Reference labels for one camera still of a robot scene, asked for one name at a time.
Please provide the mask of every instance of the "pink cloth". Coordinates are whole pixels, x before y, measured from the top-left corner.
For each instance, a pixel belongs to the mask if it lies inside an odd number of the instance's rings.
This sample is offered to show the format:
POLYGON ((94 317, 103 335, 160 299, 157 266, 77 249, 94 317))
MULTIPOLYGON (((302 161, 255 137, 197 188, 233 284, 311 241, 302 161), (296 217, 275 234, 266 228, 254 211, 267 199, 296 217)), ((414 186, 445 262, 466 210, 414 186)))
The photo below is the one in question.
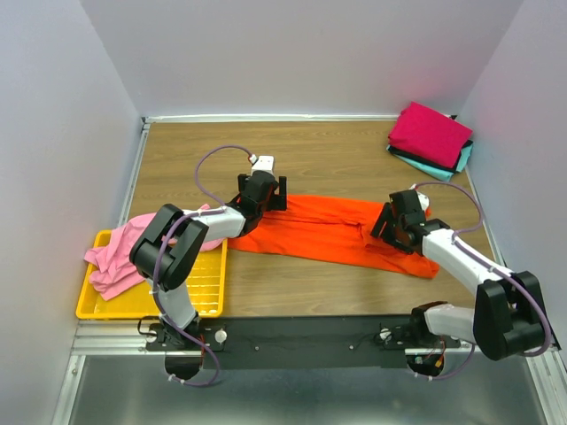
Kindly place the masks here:
POLYGON ((470 128, 412 102, 402 111, 389 137, 394 148, 452 168, 471 134, 470 128))
MULTIPOLYGON (((202 210, 209 208, 207 204, 201 206, 202 210)), ((153 212, 134 217, 124 226, 113 230, 108 245, 91 248, 85 253, 85 260, 98 267, 98 270, 89 276, 89 281, 95 290, 100 292, 104 301, 144 281, 144 278, 136 271, 136 267, 130 263, 128 256, 134 243, 155 215, 153 212)), ((200 251, 213 250, 221 243, 222 239, 203 243, 200 251)))

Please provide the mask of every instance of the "wooden surface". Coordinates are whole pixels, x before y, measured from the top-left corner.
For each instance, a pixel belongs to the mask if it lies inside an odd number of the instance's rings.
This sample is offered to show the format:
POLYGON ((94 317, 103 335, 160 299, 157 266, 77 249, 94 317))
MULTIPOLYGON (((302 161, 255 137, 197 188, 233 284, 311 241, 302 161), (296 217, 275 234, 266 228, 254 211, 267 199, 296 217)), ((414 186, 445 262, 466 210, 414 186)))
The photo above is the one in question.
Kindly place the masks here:
MULTIPOLYGON (((393 121, 238 122, 151 124, 130 217, 163 204, 196 209, 211 201, 193 181, 198 160, 225 143, 276 157, 276 172, 288 177, 288 193, 385 202, 388 194, 432 180, 385 151, 393 121)), ((245 154, 220 151, 202 166, 202 183, 230 200, 237 175, 249 173, 245 154)), ((470 188, 467 176, 453 182, 470 188)), ((428 187, 433 216, 452 228, 474 224, 477 213, 456 190, 428 187)), ((484 231, 464 239, 485 255, 484 231)), ((473 306, 472 295, 441 270, 424 280, 363 267, 309 259, 229 251, 224 315, 409 313, 443 300, 473 306)))

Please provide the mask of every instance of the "orange cloth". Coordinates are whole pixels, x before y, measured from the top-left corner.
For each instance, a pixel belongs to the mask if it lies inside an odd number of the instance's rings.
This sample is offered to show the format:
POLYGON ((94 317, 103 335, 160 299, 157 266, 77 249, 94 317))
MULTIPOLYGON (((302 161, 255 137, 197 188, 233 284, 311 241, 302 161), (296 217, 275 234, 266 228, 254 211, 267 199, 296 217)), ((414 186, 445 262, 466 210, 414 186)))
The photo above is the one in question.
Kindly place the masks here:
POLYGON ((370 236, 381 211, 377 202, 288 195, 287 211, 266 212, 249 235, 229 239, 229 248, 435 276, 438 264, 370 236))

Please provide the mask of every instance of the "yellow plastic basket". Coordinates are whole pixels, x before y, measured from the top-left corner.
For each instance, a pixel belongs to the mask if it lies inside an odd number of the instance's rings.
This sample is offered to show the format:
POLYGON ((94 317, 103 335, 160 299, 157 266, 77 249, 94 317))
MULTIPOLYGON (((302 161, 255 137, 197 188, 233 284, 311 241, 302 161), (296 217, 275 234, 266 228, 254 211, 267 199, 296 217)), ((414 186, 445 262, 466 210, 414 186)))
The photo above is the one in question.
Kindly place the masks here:
MULTIPOLYGON (((110 234, 111 230, 98 232, 94 246, 106 246, 110 234)), ((195 261, 186 282, 191 302, 201 317, 218 317, 222 313, 226 264, 227 241, 214 250, 199 253, 195 261)), ((159 313, 148 282, 139 283, 118 297, 104 301, 89 282, 89 276, 95 270, 97 268, 89 264, 82 282, 76 310, 79 319, 141 319, 159 313)))

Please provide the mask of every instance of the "cable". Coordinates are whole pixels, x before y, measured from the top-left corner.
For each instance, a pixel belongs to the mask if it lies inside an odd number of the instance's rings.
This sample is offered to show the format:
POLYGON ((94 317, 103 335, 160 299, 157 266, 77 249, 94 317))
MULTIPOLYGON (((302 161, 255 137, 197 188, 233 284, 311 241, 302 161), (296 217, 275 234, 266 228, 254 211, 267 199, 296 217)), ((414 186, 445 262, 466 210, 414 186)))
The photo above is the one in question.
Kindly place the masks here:
POLYGON ((214 195, 213 193, 211 193, 210 191, 208 191, 207 189, 205 189, 205 187, 201 184, 201 182, 198 179, 198 170, 203 165, 203 163, 205 162, 205 159, 209 158, 215 152, 218 152, 222 149, 228 149, 228 148, 239 149, 241 151, 246 152, 246 154, 248 155, 248 160, 250 162, 252 162, 252 158, 255 158, 254 155, 252 154, 252 152, 249 151, 248 149, 246 149, 244 146, 240 146, 239 144, 223 144, 223 146, 218 146, 218 147, 214 148, 213 150, 207 152, 205 154, 205 156, 203 158, 201 158, 201 160, 197 163, 197 166, 195 167, 195 174, 194 174, 195 184, 197 184, 197 187, 201 190, 201 192, 203 192, 205 195, 208 195, 209 197, 214 199, 220 205, 224 205, 224 201, 222 199, 220 199, 219 197, 217 197, 216 195, 214 195))
MULTIPOLYGON (((215 215, 215 214, 220 214, 220 213, 223 213, 223 210, 216 210, 216 211, 215 210, 210 210, 210 211, 204 210, 204 211, 201 211, 200 215, 202 215, 202 216, 203 215, 215 215)), ((161 318, 164 321, 166 321, 167 323, 169 323, 172 326, 172 328, 175 329, 177 332, 179 332, 181 335, 185 336, 187 339, 192 341, 194 344, 198 345, 199 347, 204 349, 206 352, 208 352, 209 355, 211 356, 211 358, 213 359, 214 365, 216 367, 216 369, 214 371, 214 376, 211 379, 209 379, 208 381, 205 381, 205 382, 188 382, 188 381, 180 379, 180 378, 178 378, 174 375, 170 375, 170 379, 173 379, 174 381, 177 381, 177 382, 179 382, 183 385, 188 385, 190 387, 206 387, 206 386, 214 383, 216 378, 219 376, 219 373, 221 372, 221 363, 219 362, 218 357, 216 357, 216 354, 214 354, 213 350, 211 350, 211 348, 208 345, 206 345, 205 343, 203 343, 201 340, 197 339, 196 337, 191 336, 190 334, 185 332, 183 329, 181 329, 179 326, 177 326, 177 324, 165 312, 163 305, 159 301, 159 265, 161 264, 161 260, 163 259, 163 256, 166 252, 166 248, 167 248, 167 245, 169 243, 169 240, 172 238, 172 236, 174 235, 177 228, 179 228, 179 226, 184 221, 186 221, 186 220, 188 220, 192 217, 196 217, 198 215, 199 215, 198 212, 191 212, 187 215, 183 215, 169 229, 169 231, 167 232, 167 234, 165 235, 165 237, 163 239, 163 242, 161 243, 161 246, 159 247, 159 253, 158 253, 158 257, 156 259, 156 265, 153 268, 153 277, 152 277, 153 288, 154 288, 154 290, 152 291, 153 300, 156 303, 156 306, 158 307, 159 312, 161 313, 161 318)))
MULTIPOLYGON (((447 344, 445 344, 445 339, 443 338, 443 336, 439 339, 439 341, 441 342, 441 345, 443 347, 443 350, 441 351, 441 356, 443 357, 445 355, 445 350, 447 349, 447 344)), ((437 351, 437 348, 434 348, 433 350, 431 350, 429 352, 429 354, 427 354, 427 356, 425 356, 423 359, 427 360, 429 357, 431 357, 435 352, 437 351)))
POLYGON ((159 316, 144 316, 142 319, 140 319, 140 320, 138 321, 138 326, 137 326, 138 334, 144 335, 144 336, 158 336, 158 333, 157 333, 157 332, 153 332, 153 331, 152 331, 152 332, 143 332, 143 331, 141 330, 142 321, 151 321, 151 320, 155 320, 155 321, 156 321, 156 320, 158 320, 158 319, 159 319, 159 316))
POLYGON ((454 183, 451 183, 451 182, 422 182, 422 183, 417 183, 417 184, 413 185, 412 188, 417 189, 421 186, 433 185, 433 184, 450 186, 452 188, 455 188, 455 189, 461 191, 477 207, 478 223, 475 224, 474 226, 470 227, 470 228, 463 228, 463 229, 460 229, 460 230, 456 230, 453 233, 452 241, 453 241, 454 245, 457 248, 459 248, 462 252, 464 252, 470 258, 477 261, 477 263, 480 264, 481 266, 486 267, 486 269, 491 270, 493 273, 497 274, 501 279, 506 280, 506 282, 510 283, 514 288, 516 288, 516 290, 520 294, 522 294, 528 300, 528 302, 532 306, 533 310, 536 312, 536 314, 538 314, 538 318, 540 319, 540 323, 541 323, 541 326, 543 327, 543 332, 544 332, 545 336, 544 336, 543 344, 541 345, 541 347, 538 350, 536 350, 534 352, 524 352, 523 355, 525 357, 537 357, 537 356, 543 354, 551 345, 551 326, 549 325, 549 320, 546 317, 546 314, 541 309, 540 305, 538 305, 536 300, 533 299, 532 295, 530 295, 530 293, 522 285, 520 285, 518 282, 516 282, 510 276, 508 276, 507 274, 502 272, 500 269, 493 268, 492 265, 490 263, 488 263, 482 256, 476 254, 475 252, 469 251, 469 249, 467 249, 461 243, 461 239, 457 238, 457 236, 460 235, 461 233, 472 232, 472 231, 475 231, 475 230, 482 227, 484 219, 485 219, 485 215, 482 211, 480 204, 465 188, 463 188, 462 186, 459 186, 458 184, 454 184, 454 183))
POLYGON ((376 332, 372 332, 369 334, 366 334, 364 336, 361 336, 361 338, 356 342, 355 345, 353 345, 353 350, 358 350, 358 348, 362 345, 362 343, 364 343, 365 341, 367 341, 369 338, 372 338, 372 341, 376 344, 376 336, 377 333, 376 332))
POLYGON ((440 375, 440 376, 427 376, 428 379, 433 380, 433 381, 444 381, 446 379, 452 378, 455 375, 458 375, 461 373, 461 371, 467 367, 467 365, 470 363, 470 361, 472 360, 472 356, 475 353, 475 349, 477 348, 476 345, 471 344, 470 345, 470 352, 469 355, 467 356, 467 358, 465 359, 465 361, 455 370, 449 372, 446 375, 440 375))

